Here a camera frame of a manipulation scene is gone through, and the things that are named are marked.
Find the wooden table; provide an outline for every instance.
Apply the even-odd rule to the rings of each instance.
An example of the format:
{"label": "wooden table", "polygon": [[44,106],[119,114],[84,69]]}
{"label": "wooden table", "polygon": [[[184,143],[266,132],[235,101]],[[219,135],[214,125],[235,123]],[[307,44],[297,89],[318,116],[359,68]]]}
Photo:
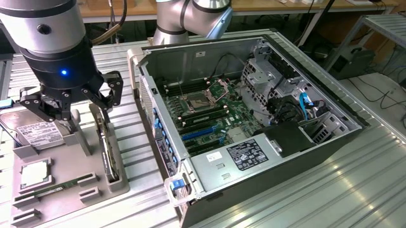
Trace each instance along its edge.
{"label": "wooden table", "polygon": [[[382,13],[387,14],[393,11],[398,3],[394,0],[383,0],[386,8],[382,7]],[[305,31],[299,45],[302,45],[310,35],[310,32],[318,22],[322,11],[329,3],[325,0],[321,4],[314,4],[310,12],[315,13],[313,20]],[[271,15],[271,14],[298,14],[307,13],[310,5],[303,3],[293,3],[287,1],[285,4],[276,0],[232,0],[232,9],[235,16],[247,15]],[[335,0],[329,12],[349,12],[349,11],[371,11],[377,10],[375,4],[371,5],[353,5],[346,0]],[[80,12],[83,21],[86,23],[108,22],[110,10],[90,10],[86,4],[80,5]],[[116,10],[116,21],[120,20],[120,11]],[[135,7],[127,10],[127,21],[135,20],[154,20],[156,19],[156,2],[155,0],[135,0]]]}

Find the green circuit board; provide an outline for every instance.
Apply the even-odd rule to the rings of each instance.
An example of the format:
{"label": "green circuit board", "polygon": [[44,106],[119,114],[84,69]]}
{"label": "green circuit board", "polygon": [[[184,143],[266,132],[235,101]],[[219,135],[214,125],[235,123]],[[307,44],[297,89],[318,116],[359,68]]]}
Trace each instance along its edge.
{"label": "green circuit board", "polygon": [[[227,84],[227,89],[228,93],[215,103],[207,99],[204,90],[164,98],[180,137],[204,130],[211,131],[210,128],[212,128],[210,134],[183,140],[191,156],[251,137],[252,133],[262,128],[231,84]],[[224,94],[224,88],[215,83],[210,87],[210,92],[214,98],[219,98]],[[204,113],[203,118],[199,118],[199,113]],[[243,134],[231,137],[230,130]]]}

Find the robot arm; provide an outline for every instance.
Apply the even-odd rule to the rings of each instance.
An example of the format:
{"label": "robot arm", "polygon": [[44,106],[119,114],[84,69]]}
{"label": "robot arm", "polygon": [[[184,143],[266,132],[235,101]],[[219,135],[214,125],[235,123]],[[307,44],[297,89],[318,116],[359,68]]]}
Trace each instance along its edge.
{"label": "robot arm", "polygon": [[[0,20],[40,82],[40,91],[20,91],[28,110],[49,122],[71,119],[73,102],[90,99],[103,110],[120,104],[123,79],[96,68],[76,0],[0,0]],[[108,96],[99,92],[103,83]]]}
{"label": "robot arm", "polygon": [[[90,99],[103,110],[120,104],[123,79],[96,68],[91,47],[122,27],[120,22],[95,40],[86,29],[76,0],[0,0],[0,20],[20,46],[40,88],[23,88],[20,104],[44,121],[71,120],[71,103]],[[230,0],[158,0],[154,44],[188,41],[187,30],[219,38],[231,21]],[[103,96],[103,83],[111,88]]]}
{"label": "robot arm", "polygon": [[156,0],[154,44],[188,42],[188,33],[220,38],[232,17],[230,0]]}

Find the motherboard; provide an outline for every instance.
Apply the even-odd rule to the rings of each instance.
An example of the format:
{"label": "motherboard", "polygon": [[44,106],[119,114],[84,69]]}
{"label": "motherboard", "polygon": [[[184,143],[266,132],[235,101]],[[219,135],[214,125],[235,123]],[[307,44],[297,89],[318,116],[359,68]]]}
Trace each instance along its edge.
{"label": "motherboard", "polygon": [[252,110],[242,101],[240,89],[231,81],[216,78],[207,80],[200,87],[178,87],[180,94],[164,97],[191,156],[251,137],[262,128]]}

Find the metal workbench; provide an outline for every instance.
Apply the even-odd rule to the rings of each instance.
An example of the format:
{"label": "metal workbench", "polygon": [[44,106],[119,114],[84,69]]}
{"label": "metal workbench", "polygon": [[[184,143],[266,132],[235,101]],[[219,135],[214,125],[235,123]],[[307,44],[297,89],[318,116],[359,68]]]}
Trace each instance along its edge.
{"label": "metal workbench", "polygon": [[[325,70],[279,34],[268,30],[235,32],[224,37],[267,33],[313,74],[371,124],[361,136],[319,166],[196,224],[195,227],[381,227],[406,226],[406,142],[405,137],[347,91]],[[178,227],[178,217],[163,189],[155,158],[131,96],[127,53],[147,42],[94,48],[102,72],[119,70],[126,87],[122,105],[111,112],[131,190],[40,227]],[[9,96],[37,81],[21,56],[15,56]],[[75,105],[82,126],[92,124],[86,103]],[[1,134],[0,227],[9,227],[11,141]]]}
{"label": "metal workbench", "polygon": [[[329,71],[342,54],[343,49],[350,45],[359,29],[367,26],[373,31],[379,32],[386,38],[389,38],[401,47],[406,48],[406,16],[401,14],[389,15],[365,15],[361,16],[357,23],[354,24],[347,36],[345,37],[337,51],[325,64],[325,69]],[[373,32],[370,32],[365,38],[359,41],[361,45],[365,45]]]}

